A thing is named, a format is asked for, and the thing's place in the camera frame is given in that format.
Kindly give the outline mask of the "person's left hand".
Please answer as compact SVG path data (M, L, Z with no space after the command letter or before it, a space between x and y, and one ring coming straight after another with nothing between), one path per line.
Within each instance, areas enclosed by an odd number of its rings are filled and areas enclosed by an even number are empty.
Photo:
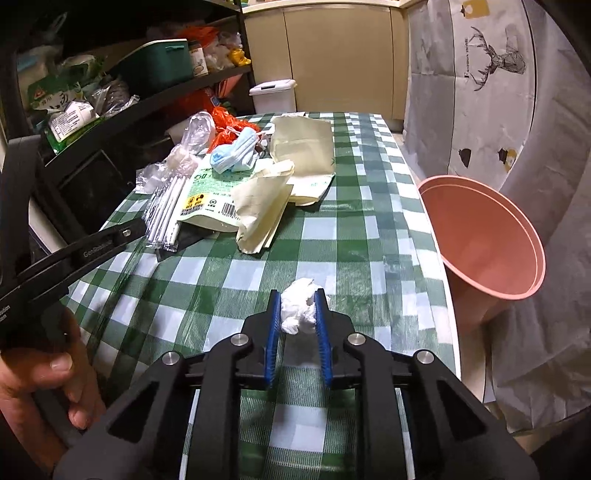
M51 473L66 446L43 419L32 394L61 390L68 399L69 421L78 430L89 428L105 412L96 372L69 309L63 312L62 326L70 340L62 352L17 348L1 353L1 412L28 457L44 474Z

